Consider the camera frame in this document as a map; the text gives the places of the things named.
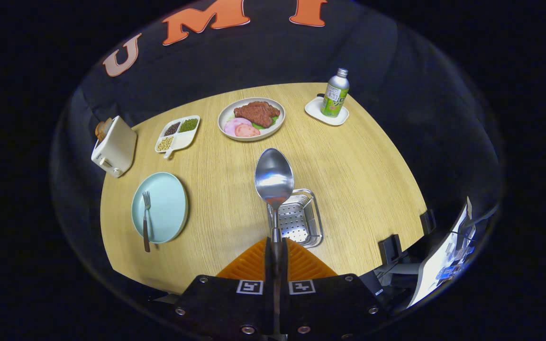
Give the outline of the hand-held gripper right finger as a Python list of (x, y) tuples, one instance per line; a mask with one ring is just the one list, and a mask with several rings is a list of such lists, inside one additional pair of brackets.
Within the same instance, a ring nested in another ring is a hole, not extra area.
[(288, 238), (280, 276), (280, 332), (289, 338), (360, 338), (387, 324), (387, 309), (356, 274), (336, 274)]

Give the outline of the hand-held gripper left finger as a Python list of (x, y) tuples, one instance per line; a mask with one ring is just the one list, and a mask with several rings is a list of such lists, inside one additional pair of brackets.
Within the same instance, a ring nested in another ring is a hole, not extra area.
[(271, 240), (218, 276), (199, 275), (173, 305), (173, 324), (195, 338), (265, 338), (274, 329)]

